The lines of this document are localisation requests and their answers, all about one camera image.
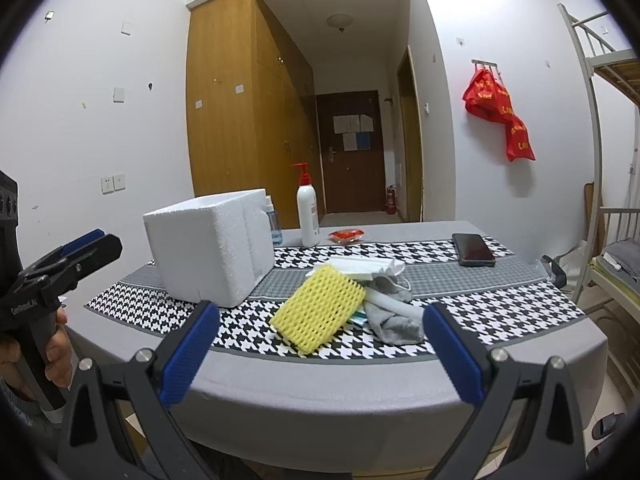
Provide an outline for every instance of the blue gripper pad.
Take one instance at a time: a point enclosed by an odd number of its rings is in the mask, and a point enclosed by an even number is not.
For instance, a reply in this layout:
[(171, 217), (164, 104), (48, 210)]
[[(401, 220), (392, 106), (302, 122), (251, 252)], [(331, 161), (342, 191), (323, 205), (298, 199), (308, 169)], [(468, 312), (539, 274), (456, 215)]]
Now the blue gripper pad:
[(95, 242), (98, 238), (102, 238), (103, 236), (104, 231), (102, 231), (101, 229), (91, 231), (90, 233), (87, 233), (84, 236), (77, 238), (73, 242), (69, 242), (67, 245), (63, 246), (62, 250), (60, 251), (60, 256), (69, 256), (71, 253), (77, 251), (85, 245), (90, 244), (91, 242)]
[(162, 387), (158, 397), (167, 409), (184, 399), (211, 343), (218, 335), (219, 327), (220, 312), (215, 304), (209, 303), (162, 370)]
[(422, 326), (460, 399), (478, 408), (484, 401), (478, 362), (433, 304), (425, 307)]

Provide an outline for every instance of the yellow foam net sleeve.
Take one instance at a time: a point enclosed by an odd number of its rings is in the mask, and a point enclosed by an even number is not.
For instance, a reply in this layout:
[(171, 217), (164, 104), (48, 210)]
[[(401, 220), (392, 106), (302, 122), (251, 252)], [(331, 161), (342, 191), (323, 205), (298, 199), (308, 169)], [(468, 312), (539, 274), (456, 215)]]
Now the yellow foam net sleeve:
[(331, 341), (363, 300), (364, 288), (325, 265), (283, 303), (270, 323), (303, 354), (311, 354)]

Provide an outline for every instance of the houndstooth pattern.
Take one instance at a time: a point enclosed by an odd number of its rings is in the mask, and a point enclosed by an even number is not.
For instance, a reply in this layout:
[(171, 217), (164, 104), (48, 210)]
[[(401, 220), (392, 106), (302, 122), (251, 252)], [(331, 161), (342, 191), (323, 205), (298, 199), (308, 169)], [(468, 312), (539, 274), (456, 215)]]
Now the houndstooth pattern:
[[(414, 300), (413, 303), (425, 306), (432, 301)], [(447, 296), (438, 301), (447, 306), (465, 330), (474, 332), (488, 346), (544, 332), (583, 316), (583, 312), (549, 282)], [(426, 340), (414, 345), (386, 345), (367, 325), (361, 328), (347, 323), (330, 342), (304, 356), (269, 325), (281, 304), (247, 300), (236, 308), (220, 310), (220, 330), (213, 349), (256, 357), (321, 360), (394, 359), (434, 353)], [(165, 335), (182, 325), (194, 304), (174, 300), (164, 290), (117, 283), (86, 307), (140, 330)]]
[[(485, 237), (484, 242), (496, 258), (513, 254), (491, 237)], [(432, 240), (427, 242), (276, 248), (275, 267), (277, 269), (311, 269), (315, 263), (324, 262), (330, 256), (347, 255), (366, 256), (367, 258), (396, 258), (406, 264), (431, 264), (458, 260), (458, 253), (451, 240)]]

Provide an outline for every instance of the spray bottle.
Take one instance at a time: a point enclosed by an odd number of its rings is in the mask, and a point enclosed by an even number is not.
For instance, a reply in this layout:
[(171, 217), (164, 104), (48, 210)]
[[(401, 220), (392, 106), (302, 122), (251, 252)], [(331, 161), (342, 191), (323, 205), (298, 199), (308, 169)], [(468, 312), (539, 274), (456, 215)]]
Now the spray bottle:
[(298, 218), (302, 232), (302, 245), (313, 247), (320, 243), (320, 226), (318, 225), (318, 202), (316, 190), (311, 185), (311, 175), (306, 172), (306, 162), (294, 164), (300, 167), (300, 187), (298, 188)]
[(280, 229), (280, 222), (278, 221), (278, 213), (273, 207), (271, 201), (271, 195), (267, 195), (267, 216), (269, 217), (269, 224), (271, 225), (271, 241), (273, 245), (282, 245), (282, 230)]

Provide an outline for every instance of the doorway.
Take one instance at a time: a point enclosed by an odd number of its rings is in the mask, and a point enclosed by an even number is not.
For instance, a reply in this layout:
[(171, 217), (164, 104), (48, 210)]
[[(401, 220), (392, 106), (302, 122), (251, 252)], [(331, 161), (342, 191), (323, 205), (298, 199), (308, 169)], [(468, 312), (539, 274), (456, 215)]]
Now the doorway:
[(317, 97), (327, 213), (382, 211), (385, 160), (378, 91)]
[(406, 222), (422, 220), (422, 138), (420, 110), (415, 94), (414, 70), (409, 50), (398, 67), (400, 112), (404, 132), (404, 184), (406, 189)]

